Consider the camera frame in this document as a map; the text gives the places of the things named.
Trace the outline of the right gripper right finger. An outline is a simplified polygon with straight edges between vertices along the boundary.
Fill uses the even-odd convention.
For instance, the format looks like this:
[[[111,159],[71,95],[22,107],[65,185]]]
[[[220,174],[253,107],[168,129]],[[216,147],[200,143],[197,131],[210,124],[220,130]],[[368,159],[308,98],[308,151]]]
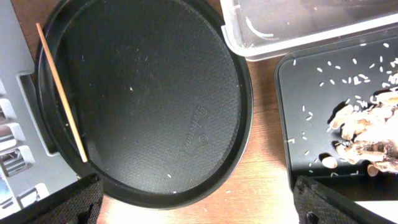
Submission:
[[[397,216],[397,177],[350,176],[329,179],[297,178],[293,187],[295,209],[300,223],[390,223],[391,221],[357,204],[372,202]]]

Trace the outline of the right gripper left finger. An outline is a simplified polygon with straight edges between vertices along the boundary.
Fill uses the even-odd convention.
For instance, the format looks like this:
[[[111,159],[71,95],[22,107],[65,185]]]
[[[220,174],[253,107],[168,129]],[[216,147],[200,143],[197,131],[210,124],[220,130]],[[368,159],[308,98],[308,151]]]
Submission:
[[[1,223],[96,224],[103,203],[103,182],[90,174],[1,220]]]

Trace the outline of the brown food scraps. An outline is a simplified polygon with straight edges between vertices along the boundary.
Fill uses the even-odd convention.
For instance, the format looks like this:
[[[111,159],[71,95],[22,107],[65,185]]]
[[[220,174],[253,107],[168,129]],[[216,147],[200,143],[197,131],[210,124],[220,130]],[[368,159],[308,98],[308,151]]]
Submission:
[[[329,130],[340,132],[335,151],[343,161],[355,165],[369,162],[368,175],[397,173],[397,74],[389,75],[384,91],[370,97],[371,105],[362,110],[345,103],[329,123]]]

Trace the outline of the wooden chopstick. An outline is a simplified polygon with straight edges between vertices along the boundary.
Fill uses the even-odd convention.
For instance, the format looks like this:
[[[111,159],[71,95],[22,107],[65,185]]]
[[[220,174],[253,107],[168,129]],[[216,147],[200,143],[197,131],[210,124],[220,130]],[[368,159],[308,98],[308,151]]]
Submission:
[[[72,111],[71,111],[67,96],[65,94],[65,90],[63,88],[62,82],[60,80],[57,68],[55,66],[55,62],[54,62],[52,54],[50,52],[48,43],[46,41],[45,35],[44,35],[43,31],[42,31],[42,28],[41,28],[40,24],[36,23],[35,25],[36,25],[37,31],[39,33],[40,41],[41,41],[42,47],[44,49],[44,52],[45,52],[45,55],[46,55],[46,58],[47,58],[47,61],[48,61],[48,64],[49,64],[50,71],[52,73],[53,80],[55,82],[55,86],[57,88],[58,94],[59,94],[60,99],[61,99],[64,112],[66,114],[66,117],[67,117],[67,120],[68,120],[68,123],[69,123],[69,127],[70,127],[70,129],[72,131],[73,138],[74,138],[76,146],[78,148],[78,152],[80,154],[82,162],[86,163],[86,162],[88,162],[88,157],[86,155],[86,152],[85,152],[85,149],[84,149],[80,134],[78,132],[78,129],[77,129],[77,126],[76,126],[76,122],[75,122],[75,120],[73,118],[73,114],[72,114]]]

